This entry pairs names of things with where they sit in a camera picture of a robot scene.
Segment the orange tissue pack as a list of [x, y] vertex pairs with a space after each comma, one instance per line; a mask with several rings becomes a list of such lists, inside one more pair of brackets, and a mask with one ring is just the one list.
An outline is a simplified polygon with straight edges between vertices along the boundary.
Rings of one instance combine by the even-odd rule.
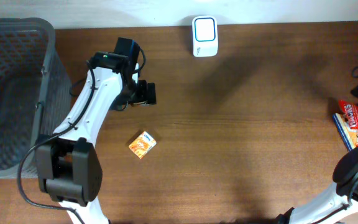
[[147, 131], [143, 131], [129, 144], [129, 149], [142, 159], [156, 144], [156, 140]]

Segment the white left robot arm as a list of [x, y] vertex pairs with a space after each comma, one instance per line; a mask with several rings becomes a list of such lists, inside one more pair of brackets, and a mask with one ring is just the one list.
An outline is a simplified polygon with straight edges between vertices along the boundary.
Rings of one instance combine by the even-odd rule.
[[120, 37], [112, 52], [96, 52], [86, 64], [85, 84], [72, 109], [51, 135], [39, 136], [34, 153], [40, 191], [73, 223], [109, 223], [98, 199], [103, 170], [96, 140], [107, 113], [154, 105], [155, 85], [141, 80], [144, 51]]

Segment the red candy bag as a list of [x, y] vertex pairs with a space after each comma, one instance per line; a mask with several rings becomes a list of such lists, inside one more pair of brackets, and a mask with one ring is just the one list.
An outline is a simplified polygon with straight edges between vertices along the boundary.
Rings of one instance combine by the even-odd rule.
[[347, 125], [350, 129], [358, 130], [358, 106], [344, 100], [339, 100], [338, 103]]

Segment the yellow snack bag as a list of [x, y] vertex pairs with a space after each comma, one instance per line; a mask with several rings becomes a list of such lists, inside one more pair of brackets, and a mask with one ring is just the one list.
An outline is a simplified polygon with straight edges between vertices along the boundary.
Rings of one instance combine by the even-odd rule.
[[334, 124], [348, 151], [358, 146], [358, 130], [351, 129], [341, 114], [333, 115]]

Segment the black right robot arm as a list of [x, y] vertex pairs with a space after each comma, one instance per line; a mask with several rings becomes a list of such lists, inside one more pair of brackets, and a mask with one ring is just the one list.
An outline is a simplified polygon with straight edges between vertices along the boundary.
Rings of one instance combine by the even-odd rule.
[[[358, 98], [358, 85], [351, 90]], [[358, 213], [358, 105], [339, 101], [333, 116], [348, 149], [335, 167], [332, 184], [309, 203], [280, 214], [274, 223], [340, 223]]]

